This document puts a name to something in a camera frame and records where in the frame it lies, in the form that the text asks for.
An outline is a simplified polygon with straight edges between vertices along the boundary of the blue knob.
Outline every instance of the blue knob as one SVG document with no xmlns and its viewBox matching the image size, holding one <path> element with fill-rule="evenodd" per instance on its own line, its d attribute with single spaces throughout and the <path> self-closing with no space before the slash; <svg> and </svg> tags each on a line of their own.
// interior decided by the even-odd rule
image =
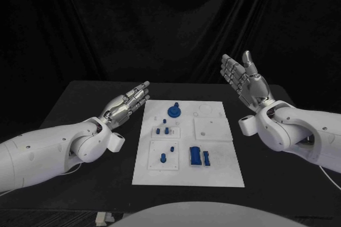
<svg viewBox="0 0 341 227">
<path fill-rule="evenodd" d="M 181 114 L 181 110 L 178 108 L 178 103 L 175 102 L 174 106 L 168 108 L 168 115 L 169 117 L 178 117 Z"/>
<path fill-rule="evenodd" d="M 166 159 L 165 159 L 165 154 L 163 153 L 161 154 L 161 159 L 159 160 L 161 160 L 161 163 L 165 163 Z"/>
</svg>

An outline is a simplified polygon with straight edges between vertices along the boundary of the robotic arm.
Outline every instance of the robotic arm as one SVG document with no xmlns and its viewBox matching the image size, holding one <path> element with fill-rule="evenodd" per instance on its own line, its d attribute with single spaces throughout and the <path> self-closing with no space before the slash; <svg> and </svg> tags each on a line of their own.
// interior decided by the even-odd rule
<svg viewBox="0 0 341 227">
<path fill-rule="evenodd" d="M 94 161 L 106 148 L 119 152 L 123 137 L 112 130 L 149 99 L 148 85 L 146 81 L 115 97 L 99 117 L 27 132 L 0 144 L 0 192 L 31 186 Z"/>
<path fill-rule="evenodd" d="M 270 149 L 292 153 L 341 173 L 341 114 L 300 110 L 276 101 L 248 51 L 241 61 L 243 66 L 224 54 L 220 74 L 256 113 L 238 120 L 243 135 L 257 133 Z"/>
</svg>

